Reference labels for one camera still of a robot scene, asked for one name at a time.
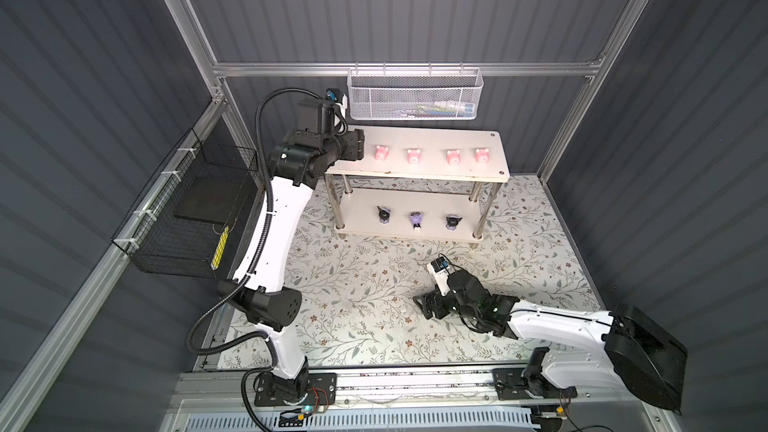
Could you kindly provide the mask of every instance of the white shelf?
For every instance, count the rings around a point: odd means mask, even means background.
[[[509,180],[507,158],[498,132],[485,130],[414,129],[407,127],[351,126],[365,131],[365,157],[354,162],[339,160],[329,174],[371,177],[432,178],[472,182]],[[376,160],[376,146],[388,146],[386,160]],[[421,149],[421,161],[411,165],[408,149]],[[446,151],[460,149],[461,163],[451,166]],[[490,149],[489,161],[478,164],[475,149]]]
[[[379,221],[378,206],[391,211],[389,223]],[[438,239],[453,242],[481,242],[472,236],[480,221],[480,203],[469,196],[436,192],[408,192],[378,188],[353,188],[342,194],[344,229],[341,234],[381,235],[397,238]],[[411,212],[424,212],[421,229],[411,226]],[[446,216],[462,218],[456,230],[446,228]]]

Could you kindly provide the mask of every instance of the gray wall panel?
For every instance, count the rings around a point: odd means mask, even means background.
[[[768,408],[766,56],[768,0],[652,0],[549,184],[607,305],[688,347],[687,430]]]
[[[162,0],[0,0],[0,44],[5,395],[210,96]],[[211,291],[129,270],[30,430],[156,427]]]
[[[274,89],[298,86],[319,94],[328,87],[346,91],[346,79],[342,77],[231,77],[227,82],[251,129],[256,106]],[[350,124],[496,130],[502,137],[510,172],[536,172],[583,82],[579,77],[488,77],[475,120],[350,120]],[[267,153],[296,126],[296,103],[301,99],[297,94],[278,96],[265,109],[262,130]]]
[[[627,0],[192,0],[222,62],[592,60]]]

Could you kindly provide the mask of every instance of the toy figurine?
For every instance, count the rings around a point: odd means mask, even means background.
[[[382,224],[389,223],[389,214],[390,211],[386,207],[378,207],[379,209],[379,222]]]
[[[408,149],[408,163],[413,165],[418,164],[421,154],[421,149]]]
[[[450,216],[446,217],[446,228],[448,230],[456,230],[456,226],[458,226],[458,223],[462,220],[459,216],[454,216],[451,214]]]
[[[478,164],[487,164],[488,149],[475,149],[475,160]]]
[[[411,225],[413,225],[413,228],[417,228],[421,230],[422,218],[424,218],[424,212],[411,212],[410,219],[411,219]]]
[[[458,163],[462,160],[459,154],[461,154],[461,150],[448,150],[446,153],[446,158],[448,159],[448,164],[452,166],[457,166]]]
[[[386,160],[387,154],[389,154],[389,147],[376,146],[376,160]]]

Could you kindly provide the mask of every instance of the floral tablecloth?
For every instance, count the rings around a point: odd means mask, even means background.
[[[469,194],[471,182],[353,178],[353,187]],[[339,192],[341,185],[337,181]],[[481,203],[488,196],[488,186]],[[468,244],[394,240],[333,231],[324,183],[299,221],[286,264],[286,286],[302,291],[294,324],[310,365],[527,360],[541,341],[476,334],[456,316],[426,320],[412,302],[434,287],[425,265],[437,254],[476,274],[491,293],[540,304],[597,310],[597,299],[535,176],[514,176],[494,203],[485,239]],[[227,340],[253,330],[235,311]],[[225,351],[219,368],[265,364],[266,347],[247,341]]]

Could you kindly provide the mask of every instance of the pink toy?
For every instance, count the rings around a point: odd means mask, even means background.
[[[461,150],[448,150],[448,164],[452,166],[457,166],[458,163],[461,161],[461,158],[458,156],[462,151]]]
[[[478,164],[488,163],[488,149],[475,149],[475,160]]]
[[[384,160],[389,154],[389,147],[376,146],[376,160]]]
[[[418,160],[421,158],[421,149],[408,149],[408,163],[418,164]]]

